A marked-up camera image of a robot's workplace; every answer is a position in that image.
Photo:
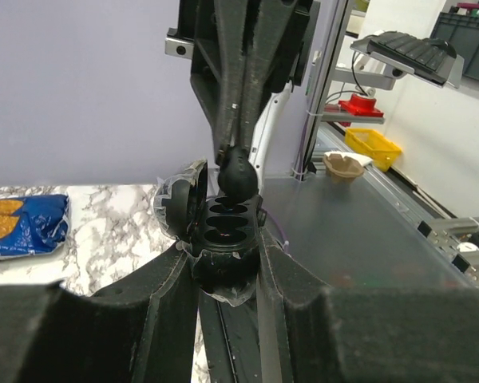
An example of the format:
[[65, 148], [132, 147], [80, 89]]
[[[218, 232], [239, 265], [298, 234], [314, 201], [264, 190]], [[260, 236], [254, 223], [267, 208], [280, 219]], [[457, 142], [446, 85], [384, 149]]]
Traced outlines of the black marbled charging case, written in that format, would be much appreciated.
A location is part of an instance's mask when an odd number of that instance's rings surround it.
[[208, 162], [199, 159], [159, 181], [152, 208], [160, 229], [188, 256], [201, 290], [236, 307], [255, 293], [262, 202], [260, 195], [242, 203], [208, 196]]

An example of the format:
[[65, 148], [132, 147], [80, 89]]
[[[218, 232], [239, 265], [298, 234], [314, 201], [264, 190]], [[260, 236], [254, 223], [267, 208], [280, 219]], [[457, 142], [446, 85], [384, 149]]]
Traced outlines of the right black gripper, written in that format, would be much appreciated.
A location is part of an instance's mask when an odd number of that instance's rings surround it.
[[216, 132], [216, 159], [236, 140], [238, 124], [248, 150], [271, 94], [302, 84], [319, 9], [317, 1], [180, 2], [165, 52], [191, 61], [192, 90]]

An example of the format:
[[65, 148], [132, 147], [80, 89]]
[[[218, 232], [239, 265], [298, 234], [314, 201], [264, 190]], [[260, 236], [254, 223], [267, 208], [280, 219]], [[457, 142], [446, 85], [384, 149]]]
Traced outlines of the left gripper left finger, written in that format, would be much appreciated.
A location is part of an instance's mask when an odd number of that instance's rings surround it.
[[90, 297], [0, 286], [0, 382], [188, 382], [197, 305], [176, 247]]

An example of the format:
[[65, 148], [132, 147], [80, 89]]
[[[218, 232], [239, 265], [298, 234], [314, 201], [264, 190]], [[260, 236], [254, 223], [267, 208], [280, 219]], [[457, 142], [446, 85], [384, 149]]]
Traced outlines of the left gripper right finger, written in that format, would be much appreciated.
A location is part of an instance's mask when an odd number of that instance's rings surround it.
[[479, 288], [332, 288], [257, 236], [265, 382], [479, 382]]

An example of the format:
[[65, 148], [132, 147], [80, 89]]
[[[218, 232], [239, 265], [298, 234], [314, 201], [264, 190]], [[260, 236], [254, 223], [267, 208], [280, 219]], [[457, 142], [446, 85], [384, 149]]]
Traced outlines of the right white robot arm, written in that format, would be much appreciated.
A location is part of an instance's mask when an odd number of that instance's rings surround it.
[[181, 1], [167, 55], [191, 60], [190, 83], [219, 167], [234, 147], [263, 178], [271, 137], [303, 82], [318, 1]]

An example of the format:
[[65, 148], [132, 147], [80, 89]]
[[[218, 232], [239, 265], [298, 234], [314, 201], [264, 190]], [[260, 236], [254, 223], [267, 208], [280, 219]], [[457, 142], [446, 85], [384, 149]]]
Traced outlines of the black earbud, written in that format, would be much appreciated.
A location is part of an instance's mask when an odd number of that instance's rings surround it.
[[248, 161], [248, 153], [241, 147], [230, 147], [224, 155], [218, 184], [223, 194], [233, 203], [243, 203], [259, 191], [257, 173]]

